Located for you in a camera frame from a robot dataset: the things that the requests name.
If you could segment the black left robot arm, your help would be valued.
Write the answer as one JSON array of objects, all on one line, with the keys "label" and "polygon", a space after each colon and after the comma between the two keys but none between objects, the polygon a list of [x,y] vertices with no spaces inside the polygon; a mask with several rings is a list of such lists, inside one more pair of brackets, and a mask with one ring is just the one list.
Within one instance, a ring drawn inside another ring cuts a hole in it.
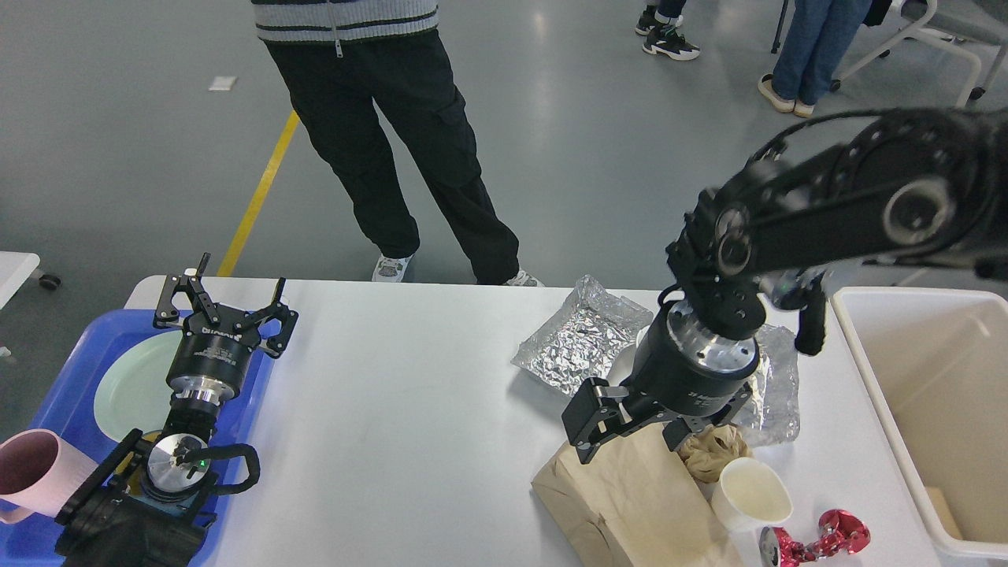
[{"label": "black left robot arm", "polygon": [[133,428],[58,511],[66,566],[187,566],[217,519],[206,503],[259,481],[251,445],[211,441],[255,352],[280,358],[298,312],[282,298],[285,279],[257,311],[213,301],[202,286],[208,263],[204,254],[194,273],[163,284],[154,327],[183,333],[165,378],[169,412],[152,440]]}]

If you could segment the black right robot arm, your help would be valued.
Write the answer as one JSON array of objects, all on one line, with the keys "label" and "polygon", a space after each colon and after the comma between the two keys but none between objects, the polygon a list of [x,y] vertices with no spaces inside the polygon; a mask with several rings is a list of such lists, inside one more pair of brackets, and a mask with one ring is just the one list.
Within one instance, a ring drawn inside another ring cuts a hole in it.
[{"label": "black right robot arm", "polygon": [[799,313],[798,352],[825,340],[825,279],[841,261],[1006,278],[1007,115],[869,110],[851,141],[781,161],[789,127],[724,186],[699,194],[666,248],[673,275],[619,384],[587,378],[562,413],[587,464],[605,443],[665,425],[676,451],[752,395],[765,304]]}]

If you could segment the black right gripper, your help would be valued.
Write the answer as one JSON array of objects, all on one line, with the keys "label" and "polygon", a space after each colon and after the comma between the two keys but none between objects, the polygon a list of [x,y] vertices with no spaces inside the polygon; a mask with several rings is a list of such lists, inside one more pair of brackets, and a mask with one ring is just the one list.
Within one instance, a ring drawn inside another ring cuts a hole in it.
[{"label": "black right gripper", "polygon": [[755,339],[719,336],[702,326],[688,302],[669,302],[639,342],[626,383],[592,376],[577,388],[561,414],[569,445],[587,465],[605,443],[675,413],[662,437],[677,452],[706,427],[732,422],[752,398],[743,384],[759,362]]}]

